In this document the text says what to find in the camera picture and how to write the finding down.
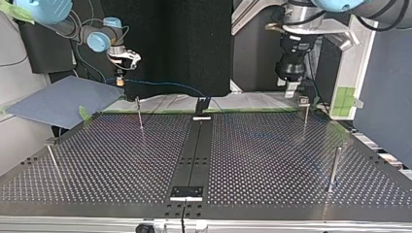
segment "metal bracket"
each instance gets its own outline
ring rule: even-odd
[[[283,26],[283,29],[299,35],[325,35],[325,38],[342,51],[361,44],[357,35],[348,26],[332,18],[324,19],[321,26],[316,29],[309,30],[296,26]]]
[[[232,15],[232,35],[236,35],[263,9],[286,2],[286,0],[244,0]]]
[[[358,108],[358,109],[363,109],[363,101],[361,101],[360,99],[355,99],[355,103],[354,103],[354,107]]]
[[[202,186],[176,186],[173,187],[171,201],[201,202],[203,200]]]
[[[292,99],[296,93],[297,88],[300,86],[300,82],[286,82],[285,98]]]
[[[209,108],[212,98],[198,98],[196,104],[196,112],[194,113],[193,120],[210,120],[211,116],[204,114],[203,112]]]

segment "black cable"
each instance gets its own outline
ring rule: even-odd
[[[303,20],[303,21],[299,21],[299,22],[284,22],[283,24],[286,25],[286,26],[297,26],[297,25],[306,24],[306,23],[309,23],[309,22],[311,22],[311,21],[313,21],[313,20],[315,20],[315,19],[317,19],[317,18],[319,18],[319,17],[322,17],[325,13],[326,13],[326,11],[321,11],[321,12],[318,12],[318,13],[312,15],[311,17],[306,18],[306,19]]]
[[[324,101],[324,98],[322,98],[321,92],[318,89],[318,85],[316,84],[315,80],[313,80],[313,79],[315,79],[315,76],[314,76],[314,73],[313,73],[313,70],[312,70],[312,59],[310,58],[310,53],[308,53],[307,56],[308,56],[308,61],[309,61],[309,70],[310,70],[310,74],[312,76],[312,79],[308,78],[308,80],[313,82],[313,84],[315,86],[316,93],[318,93],[319,99],[321,100],[322,104],[324,105],[325,110],[327,111],[327,114],[330,115],[330,111],[326,106],[326,102]]]
[[[22,60],[17,61],[15,63],[10,63],[10,64],[4,64],[4,65],[0,65],[0,67],[9,67],[9,66],[15,66],[15,65],[19,65],[21,63],[23,63],[25,60],[27,60],[28,55],[26,55]]]
[[[397,0],[391,0],[387,5],[385,5],[384,8],[382,8],[379,12],[375,13],[373,16],[368,17],[370,19],[374,19],[376,17],[379,17],[381,15],[383,15],[384,13],[386,13],[390,8],[392,8]]]
[[[91,74],[91,72],[88,70],[87,64],[85,64],[84,62],[82,62],[81,59],[78,58],[78,55],[76,54],[76,51],[75,51],[75,49],[73,48],[72,42],[70,42],[70,47],[72,48],[73,54],[74,54],[75,57],[76,57],[76,62],[77,62],[77,64],[81,64],[81,65],[83,66],[83,68],[85,69],[88,79],[91,80],[91,78],[93,78],[95,81],[100,82],[100,83],[103,83],[103,78],[101,78],[100,80],[96,79],[96,77],[94,77],[94,76]]]
[[[366,27],[366,28],[369,29],[369,30],[377,31],[377,32],[389,31],[389,30],[391,30],[391,29],[396,28],[396,27],[403,21],[403,19],[404,19],[405,16],[406,16],[406,13],[407,13],[407,11],[408,11],[409,3],[410,3],[410,0],[403,0],[403,6],[402,6],[402,9],[401,9],[401,11],[400,11],[400,13],[399,13],[399,17],[397,17],[397,19],[394,21],[394,23],[391,24],[391,25],[388,26],[388,27],[383,27],[383,28],[373,27],[373,26],[367,24],[367,23],[363,20],[363,18],[357,16],[357,19],[358,19],[358,21],[360,22],[360,24],[362,24],[364,27]]]

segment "perforated metal table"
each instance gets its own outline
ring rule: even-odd
[[[143,118],[142,130],[136,115],[98,116],[52,148],[58,166],[45,150],[22,161],[0,178],[0,216],[412,222],[412,183],[334,122],[305,124],[302,113]],[[176,186],[202,187],[202,201],[171,202]]]

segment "cable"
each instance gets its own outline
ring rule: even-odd
[[[100,77],[103,79],[103,82],[102,82],[102,83],[106,83],[106,77],[103,75],[103,73],[100,72],[100,71],[99,71],[97,68],[95,68],[94,66],[88,64],[88,63],[82,58],[82,55],[81,55],[80,52],[79,52],[79,44],[76,44],[76,53],[77,53],[77,56],[79,57],[79,59],[81,59],[82,62],[83,62],[85,65],[87,65],[87,66],[90,67],[91,69],[95,70],[95,71],[100,75]]]
[[[297,25],[306,24],[306,23],[309,23],[309,22],[311,22],[311,21],[313,21],[313,20],[315,20],[315,19],[317,19],[317,18],[319,18],[319,17],[322,17],[325,13],[326,13],[326,11],[321,11],[321,12],[318,12],[318,13],[312,15],[311,17],[306,18],[306,19],[303,20],[303,21],[299,21],[299,22],[284,22],[283,25],[285,25],[285,26],[297,26]]]
[[[77,70],[77,68],[79,67],[79,65],[82,65],[83,69],[85,69],[85,72],[86,72],[87,77],[88,77],[89,80],[91,80],[91,78],[93,78],[95,81],[100,82],[100,83],[103,83],[103,80],[102,80],[101,78],[100,78],[100,80],[99,80],[99,79],[96,79],[96,78],[88,71],[87,66],[82,62],[82,60],[80,60],[80,59],[78,58],[78,56],[76,55],[76,52],[75,52],[75,48],[73,47],[73,43],[70,43],[70,47],[72,48],[73,54],[74,54],[74,56],[75,56],[75,58],[76,58],[76,61],[77,61],[75,70]]]
[[[72,70],[72,71],[73,71],[73,73],[75,73],[75,76],[78,78],[79,74],[77,73],[77,71],[76,70]]]
[[[124,28],[126,28],[126,31],[125,31],[125,32],[123,33],[123,35],[116,41],[116,43],[119,42],[119,41],[121,41],[122,39],[124,39],[124,37],[126,37],[127,33],[130,31],[130,26],[124,26],[124,27],[122,27],[121,29],[124,29]]]
[[[310,57],[310,53],[308,53],[307,56],[308,56],[308,61],[309,61],[310,75],[311,75],[311,77],[312,77],[312,79],[309,79],[309,80],[313,82],[313,84],[314,84],[314,86],[315,86],[316,93],[318,94],[318,96],[319,96],[322,104],[324,105],[325,110],[327,111],[327,114],[330,115],[330,111],[329,111],[329,109],[326,107],[326,103],[325,103],[324,99],[322,98],[321,92],[320,92],[319,89],[318,89],[318,85],[316,84],[315,80],[313,80],[313,79],[315,79],[315,74],[314,74],[313,69],[312,69],[312,59],[311,59],[311,57]]]
[[[92,18],[89,18],[89,19],[83,21],[82,25],[85,25],[86,23],[88,23],[88,22],[90,22],[90,21],[99,21],[99,22],[102,22],[102,23],[103,23],[103,20],[102,20],[102,19],[92,17]]]
[[[385,5],[384,8],[382,8],[379,12],[375,13],[374,15],[368,17],[370,19],[374,19],[376,17],[379,17],[381,15],[383,15],[384,13],[386,13],[388,10],[390,10],[396,3],[396,0],[391,0],[387,5]]]
[[[180,84],[180,83],[169,83],[169,82],[152,83],[152,82],[147,82],[147,81],[136,81],[136,80],[125,80],[125,81],[132,82],[132,83],[140,83],[140,84],[150,84],[150,85],[175,85],[175,86],[180,86],[180,87],[184,87],[184,88],[190,89],[192,91],[195,91],[196,93],[198,93],[202,97],[208,97],[208,96],[204,95],[202,92],[200,92],[200,90],[198,90],[196,88],[193,88],[191,86],[188,86],[188,85]]]
[[[78,28],[78,31],[76,32],[76,35],[79,36],[79,42],[77,44],[80,46],[80,45],[83,44],[82,21],[80,20],[79,15],[75,11],[71,10],[70,12],[76,17],[76,19],[73,18],[73,20],[74,20],[73,22],[75,23],[75,25],[77,25],[77,28]]]
[[[77,36],[79,35],[79,32],[81,31],[82,27],[80,27],[80,26],[77,24],[77,22],[75,21],[75,19],[74,19],[71,15],[69,15],[69,17],[70,17],[70,19],[72,20],[73,24],[75,24],[75,31],[74,31],[73,36],[68,36],[68,35],[70,35],[70,34],[72,34],[72,33],[70,33],[70,34],[68,34],[68,35],[63,35],[63,34],[60,34],[60,33],[56,32],[56,34],[59,35],[59,36],[61,36],[61,37],[63,37],[63,38],[66,38],[66,39],[73,39],[73,38],[75,38],[75,37],[77,37]]]
[[[26,55],[22,60],[14,62],[14,63],[10,63],[10,64],[4,64],[4,65],[0,65],[0,67],[9,67],[9,66],[15,66],[15,65],[19,65],[21,63],[23,63],[25,60],[27,60],[28,55]]]
[[[18,28],[12,23],[12,21],[7,17],[7,15],[3,12],[0,12],[1,16],[12,26],[12,28],[16,31],[16,33],[20,34],[20,31]]]
[[[91,0],[88,0],[88,4],[90,4],[90,8],[91,8],[91,18],[94,18],[94,7],[93,7],[93,3],[91,2]]]
[[[383,28],[373,27],[373,26],[367,24],[367,23],[363,20],[363,18],[357,16],[357,19],[358,19],[358,21],[360,22],[360,24],[362,24],[364,27],[366,27],[366,28],[369,29],[369,30],[377,31],[377,32],[389,31],[389,30],[391,30],[391,29],[393,29],[393,28],[396,28],[396,27],[403,21],[403,19],[404,19],[405,16],[406,16],[406,13],[407,13],[407,11],[408,11],[409,4],[410,4],[410,0],[403,0],[403,6],[402,6],[402,9],[400,10],[399,17],[397,17],[397,19],[394,21],[394,23],[391,24],[391,25],[388,26],[388,27],[383,27]]]

